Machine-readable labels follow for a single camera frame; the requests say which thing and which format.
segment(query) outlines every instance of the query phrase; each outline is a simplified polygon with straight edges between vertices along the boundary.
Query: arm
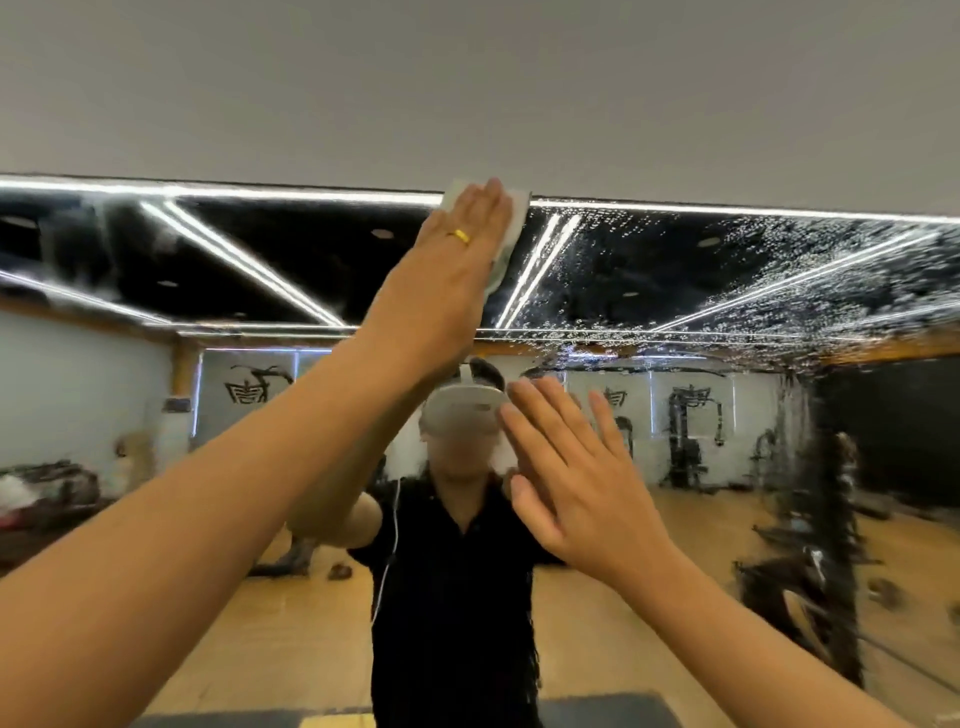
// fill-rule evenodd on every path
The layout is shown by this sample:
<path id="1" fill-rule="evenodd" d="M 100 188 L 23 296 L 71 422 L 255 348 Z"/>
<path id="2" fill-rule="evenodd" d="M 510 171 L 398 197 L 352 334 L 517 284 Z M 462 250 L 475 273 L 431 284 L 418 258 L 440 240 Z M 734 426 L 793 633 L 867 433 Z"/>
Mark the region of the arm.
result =
<path id="1" fill-rule="evenodd" d="M 5 720 L 92 728 L 139 715 L 307 484 L 416 385 L 416 368 L 385 375 L 378 356 L 363 335 L 338 345 L 268 406 L 0 581 Z"/>
<path id="2" fill-rule="evenodd" d="M 353 338 L 0 581 L 5 724 L 120 728 L 142 712 L 309 485 L 469 350 L 511 214 L 496 180 L 431 214 Z"/>
<path id="3" fill-rule="evenodd" d="M 590 393 L 599 435 L 556 379 L 521 381 L 511 400 L 502 417 L 531 467 L 511 481 L 517 514 L 549 551 L 614 587 L 736 725 L 908 728 L 680 553 L 602 395 Z"/>
<path id="4" fill-rule="evenodd" d="M 377 419 L 349 452 L 297 502 L 287 527 L 298 536 L 342 548 L 367 546 L 380 529 L 383 514 L 376 501 L 363 494 L 376 463 L 390 442 L 429 394 L 416 386 Z"/>

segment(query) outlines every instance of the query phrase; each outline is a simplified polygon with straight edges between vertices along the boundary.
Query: black mat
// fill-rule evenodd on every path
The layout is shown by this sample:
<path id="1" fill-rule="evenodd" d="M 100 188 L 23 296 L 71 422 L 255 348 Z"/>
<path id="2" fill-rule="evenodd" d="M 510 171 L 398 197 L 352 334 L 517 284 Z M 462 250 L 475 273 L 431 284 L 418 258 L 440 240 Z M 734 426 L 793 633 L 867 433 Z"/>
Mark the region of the black mat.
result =
<path id="1" fill-rule="evenodd" d="M 257 711 L 145 716 L 132 728 L 298 728 L 310 715 L 300 711 Z M 544 728 L 681 728 L 658 695 L 636 692 L 544 700 L 540 703 L 540 716 Z"/>

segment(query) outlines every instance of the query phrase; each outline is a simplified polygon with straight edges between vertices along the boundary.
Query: black shirt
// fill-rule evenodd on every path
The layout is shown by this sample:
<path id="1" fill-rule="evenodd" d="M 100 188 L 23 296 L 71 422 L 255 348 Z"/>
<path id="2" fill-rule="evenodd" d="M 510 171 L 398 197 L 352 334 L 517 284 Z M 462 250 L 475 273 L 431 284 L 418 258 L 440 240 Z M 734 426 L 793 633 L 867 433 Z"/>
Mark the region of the black shirt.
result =
<path id="1" fill-rule="evenodd" d="M 492 476 L 466 533 L 429 476 L 368 492 L 383 509 L 383 525 L 372 544 L 350 555 L 373 574 L 372 609 L 383 589 L 372 629 L 378 728 L 540 725 L 530 593 L 534 565 L 558 561 L 516 516 L 500 479 Z"/>

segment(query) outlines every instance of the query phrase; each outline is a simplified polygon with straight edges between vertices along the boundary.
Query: person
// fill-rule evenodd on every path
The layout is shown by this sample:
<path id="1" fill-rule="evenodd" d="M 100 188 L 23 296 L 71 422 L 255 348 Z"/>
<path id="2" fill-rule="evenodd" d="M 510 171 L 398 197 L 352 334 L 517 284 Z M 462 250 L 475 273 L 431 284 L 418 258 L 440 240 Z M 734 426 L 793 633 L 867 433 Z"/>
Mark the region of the person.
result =
<path id="1" fill-rule="evenodd" d="M 472 382 L 504 391 L 493 364 L 468 365 Z M 302 503 L 291 530 L 349 549 L 372 572 L 377 726 L 538 726 L 532 571 L 559 561 L 516 516 L 492 469 L 496 418 L 438 423 L 424 413 L 420 438 L 420 475 L 363 494 L 345 483 L 356 503 L 342 523 Z"/>
<path id="2" fill-rule="evenodd" d="M 468 187 L 452 212 L 427 218 L 353 337 L 0 580 L 4 724 L 129 725 L 296 503 L 325 503 L 325 517 L 343 522 L 357 499 L 339 484 L 370 476 L 417 402 L 467 355 L 510 217 L 498 181 Z M 519 463 L 508 482 L 517 515 L 557 558 L 616 589 L 736 724 L 909 728 L 680 552 L 603 395 L 589 399 L 597 434 L 551 377 L 508 393 L 500 416 Z"/>

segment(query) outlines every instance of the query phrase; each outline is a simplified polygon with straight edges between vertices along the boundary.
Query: hand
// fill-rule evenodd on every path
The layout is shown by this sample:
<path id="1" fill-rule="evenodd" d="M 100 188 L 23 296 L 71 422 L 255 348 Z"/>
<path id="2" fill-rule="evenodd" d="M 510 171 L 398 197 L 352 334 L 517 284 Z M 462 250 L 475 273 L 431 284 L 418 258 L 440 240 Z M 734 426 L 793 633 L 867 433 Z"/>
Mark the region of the hand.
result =
<path id="1" fill-rule="evenodd" d="M 511 385 L 501 419 L 517 451 L 510 482 L 516 514 L 550 553 L 618 591 L 639 577 L 650 588 L 679 553 L 597 392 L 599 434 L 557 379 Z M 548 505 L 539 491 L 548 494 Z"/>
<path id="2" fill-rule="evenodd" d="M 480 326 L 484 288 L 512 212 L 499 180 L 469 186 L 449 214 L 434 210 L 414 247 L 383 281 L 361 330 L 422 377 L 452 370 Z"/>

